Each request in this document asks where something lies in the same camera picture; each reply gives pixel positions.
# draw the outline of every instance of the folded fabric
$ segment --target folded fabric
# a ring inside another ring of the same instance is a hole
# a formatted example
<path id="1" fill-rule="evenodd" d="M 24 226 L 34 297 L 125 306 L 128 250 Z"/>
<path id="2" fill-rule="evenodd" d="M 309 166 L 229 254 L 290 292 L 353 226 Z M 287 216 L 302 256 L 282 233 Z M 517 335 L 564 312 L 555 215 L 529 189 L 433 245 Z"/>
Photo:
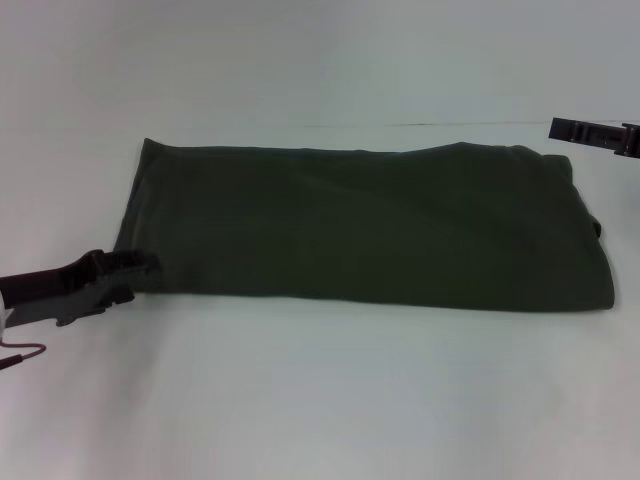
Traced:
<path id="1" fill-rule="evenodd" d="M 146 139 L 115 249 L 160 259 L 142 292 L 554 312 L 613 305 L 598 234 L 569 160 L 521 146 Z"/>

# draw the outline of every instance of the white table surface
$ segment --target white table surface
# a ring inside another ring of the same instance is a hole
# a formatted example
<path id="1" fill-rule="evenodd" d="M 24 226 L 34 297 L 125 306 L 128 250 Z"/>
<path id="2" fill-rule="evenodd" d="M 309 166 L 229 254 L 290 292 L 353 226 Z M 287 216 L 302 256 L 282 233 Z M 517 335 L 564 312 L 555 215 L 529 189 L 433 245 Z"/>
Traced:
<path id="1" fill-rule="evenodd" d="M 7 341 L 0 478 L 636 479 L 640 160 L 547 140 L 640 118 L 637 2 L 0 0 L 0 275 L 110 250 L 144 137 L 568 155 L 607 312 L 140 296 Z"/>

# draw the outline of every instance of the white background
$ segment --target white background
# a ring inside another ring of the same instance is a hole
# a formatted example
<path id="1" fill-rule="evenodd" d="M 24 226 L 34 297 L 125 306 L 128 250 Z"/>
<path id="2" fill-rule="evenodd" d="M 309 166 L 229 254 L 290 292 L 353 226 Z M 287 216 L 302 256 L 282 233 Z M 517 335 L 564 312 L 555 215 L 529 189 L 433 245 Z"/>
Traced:
<path id="1" fill-rule="evenodd" d="M 546 139 L 638 122 L 631 0 L 0 0 L 0 276 L 110 250 L 144 137 L 570 156 L 608 312 L 145 297 L 0 372 L 0 477 L 636 479 L 640 160 Z"/>

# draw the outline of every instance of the dark green cloth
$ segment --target dark green cloth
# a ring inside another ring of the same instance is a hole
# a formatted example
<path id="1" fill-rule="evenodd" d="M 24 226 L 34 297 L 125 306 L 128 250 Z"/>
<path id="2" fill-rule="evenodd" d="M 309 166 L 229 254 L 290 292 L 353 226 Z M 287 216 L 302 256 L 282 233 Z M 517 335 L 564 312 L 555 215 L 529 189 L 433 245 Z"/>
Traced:
<path id="1" fill-rule="evenodd" d="M 610 308 L 566 157 L 458 143 L 403 153 L 145 140 L 116 250 L 136 290 L 511 311 Z"/>

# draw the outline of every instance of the green towel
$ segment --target green towel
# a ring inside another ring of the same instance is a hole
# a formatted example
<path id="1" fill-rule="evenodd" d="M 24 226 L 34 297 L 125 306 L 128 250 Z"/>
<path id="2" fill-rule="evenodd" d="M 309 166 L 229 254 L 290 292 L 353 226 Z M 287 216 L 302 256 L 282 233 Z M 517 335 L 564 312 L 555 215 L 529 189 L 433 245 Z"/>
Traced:
<path id="1" fill-rule="evenodd" d="M 610 308 L 599 224 L 566 157 L 178 148 L 146 139 L 116 250 L 137 291 L 554 312 Z"/>

